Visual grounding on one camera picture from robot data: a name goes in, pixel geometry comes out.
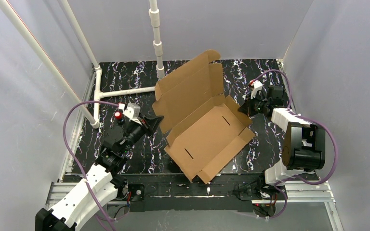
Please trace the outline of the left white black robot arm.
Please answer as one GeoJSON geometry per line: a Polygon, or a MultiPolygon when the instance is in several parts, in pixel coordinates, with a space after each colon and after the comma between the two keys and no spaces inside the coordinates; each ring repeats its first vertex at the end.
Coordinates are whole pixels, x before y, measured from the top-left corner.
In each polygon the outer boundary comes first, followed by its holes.
{"type": "Polygon", "coordinates": [[[37,231],[79,231],[104,205],[128,188],[120,172],[127,162],[125,154],[144,136],[152,137],[162,116],[140,115],[140,122],[122,120],[110,128],[100,154],[75,187],[49,209],[35,216],[37,231]]]}

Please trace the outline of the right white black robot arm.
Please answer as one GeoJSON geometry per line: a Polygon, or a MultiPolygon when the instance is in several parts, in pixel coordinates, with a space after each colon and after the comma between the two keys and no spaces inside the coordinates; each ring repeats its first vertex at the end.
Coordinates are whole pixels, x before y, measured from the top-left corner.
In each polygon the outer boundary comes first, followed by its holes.
{"type": "Polygon", "coordinates": [[[299,118],[284,105],[283,87],[271,86],[264,93],[259,81],[250,84],[251,93],[238,111],[248,116],[263,114],[285,133],[281,160],[264,171],[267,185],[279,186],[303,172],[322,169],[325,164],[325,130],[299,118]]]}

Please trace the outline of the brown cardboard box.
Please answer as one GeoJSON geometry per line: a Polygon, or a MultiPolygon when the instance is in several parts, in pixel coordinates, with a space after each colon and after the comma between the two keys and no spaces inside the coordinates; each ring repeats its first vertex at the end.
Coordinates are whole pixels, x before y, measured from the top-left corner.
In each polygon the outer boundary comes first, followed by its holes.
{"type": "Polygon", "coordinates": [[[209,183],[254,138],[251,119],[225,95],[219,52],[206,50],[155,85],[165,152],[184,175],[209,183]]]}

